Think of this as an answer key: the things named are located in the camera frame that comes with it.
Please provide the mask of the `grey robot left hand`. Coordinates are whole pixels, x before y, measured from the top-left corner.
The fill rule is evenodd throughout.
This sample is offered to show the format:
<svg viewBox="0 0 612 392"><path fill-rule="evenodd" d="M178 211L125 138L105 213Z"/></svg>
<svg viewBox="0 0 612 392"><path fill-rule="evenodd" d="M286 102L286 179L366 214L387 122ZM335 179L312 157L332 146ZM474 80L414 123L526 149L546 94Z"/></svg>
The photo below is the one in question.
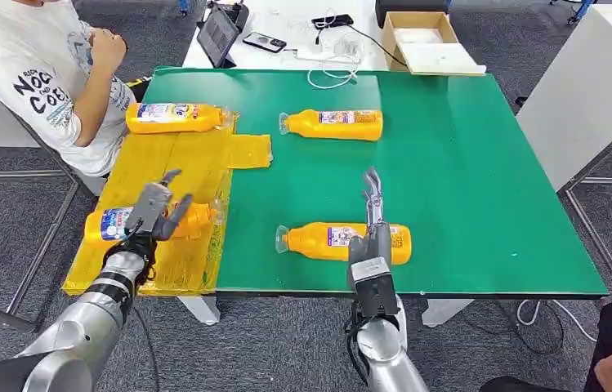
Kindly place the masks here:
<svg viewBox="0 0 612 392"><path fill-rule="evenodd" d="M145 185L125 222L125 239L143 234L158 241L172 237L192 201L191 194L185 194L175 207L169 207L172 191L168 186L180 174L181 169L173 169L165 173L159 182Z"/></svg>

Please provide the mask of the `person's right hand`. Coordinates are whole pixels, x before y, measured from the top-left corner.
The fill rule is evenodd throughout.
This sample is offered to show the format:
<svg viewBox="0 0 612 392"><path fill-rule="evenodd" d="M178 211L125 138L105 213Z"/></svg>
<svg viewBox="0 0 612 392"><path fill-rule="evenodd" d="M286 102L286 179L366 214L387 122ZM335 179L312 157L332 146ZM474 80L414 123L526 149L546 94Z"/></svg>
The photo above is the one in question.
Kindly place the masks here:
<svg viewBox="0 0 612 392"><path fill-rule="evenodd" d="M124 39L108 29L94 28L91 32L93 66L114 73L127 53Z"/></svg>

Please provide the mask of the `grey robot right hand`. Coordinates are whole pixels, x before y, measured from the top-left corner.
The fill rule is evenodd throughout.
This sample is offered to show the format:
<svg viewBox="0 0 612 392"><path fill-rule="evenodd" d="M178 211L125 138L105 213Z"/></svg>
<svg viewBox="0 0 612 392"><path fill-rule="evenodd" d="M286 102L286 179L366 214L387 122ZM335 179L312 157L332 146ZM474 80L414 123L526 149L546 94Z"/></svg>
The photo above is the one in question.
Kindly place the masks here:
<svg viewBox="0 0 612 392"><path fill-rule="evenodd" d="M384 217L382 181L374 167L363 174L366 225L364 237L351 239L348 248L348 272L353 277L354 266L368 260L382 259L391 268L391 231Z"/></svg>

